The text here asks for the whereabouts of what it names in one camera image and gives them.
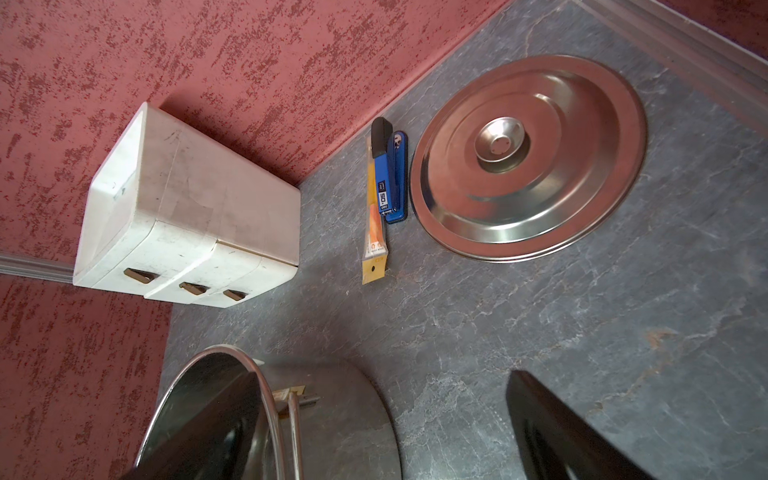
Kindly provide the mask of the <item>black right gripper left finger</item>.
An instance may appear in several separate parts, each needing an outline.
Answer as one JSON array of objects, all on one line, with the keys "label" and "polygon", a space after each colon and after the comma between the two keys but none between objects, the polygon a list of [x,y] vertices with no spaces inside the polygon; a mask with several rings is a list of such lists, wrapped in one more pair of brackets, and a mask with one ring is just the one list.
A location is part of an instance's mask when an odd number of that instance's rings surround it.
[{"label": "black right gripper left finger", "polygon": [[233,380],[125,479],[239,479],[259,419],[257,375]]}]

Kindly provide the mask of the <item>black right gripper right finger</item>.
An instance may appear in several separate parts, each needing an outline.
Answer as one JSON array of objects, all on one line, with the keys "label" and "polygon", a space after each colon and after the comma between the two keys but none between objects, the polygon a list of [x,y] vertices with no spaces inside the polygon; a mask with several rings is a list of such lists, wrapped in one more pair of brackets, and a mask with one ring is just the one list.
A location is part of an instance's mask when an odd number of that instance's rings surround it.
[{"label": "black right gripper right finger", "polygon": [[510,372],[506,403],[528,479],[651,477],[530,372]]}]

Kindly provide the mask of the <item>stainless steel pot lid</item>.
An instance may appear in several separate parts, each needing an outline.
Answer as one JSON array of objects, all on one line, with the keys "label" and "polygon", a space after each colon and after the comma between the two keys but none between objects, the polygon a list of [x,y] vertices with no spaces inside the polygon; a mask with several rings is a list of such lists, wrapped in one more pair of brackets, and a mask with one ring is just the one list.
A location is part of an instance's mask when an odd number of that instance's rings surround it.
[{"label": "stainless steel pot lid", "polygon": [[643,166],[647,118],[632,85],[582,57],[491,70],[433,117],[410,171],[424,230],[492,263],[562,250],[604,222]]}]

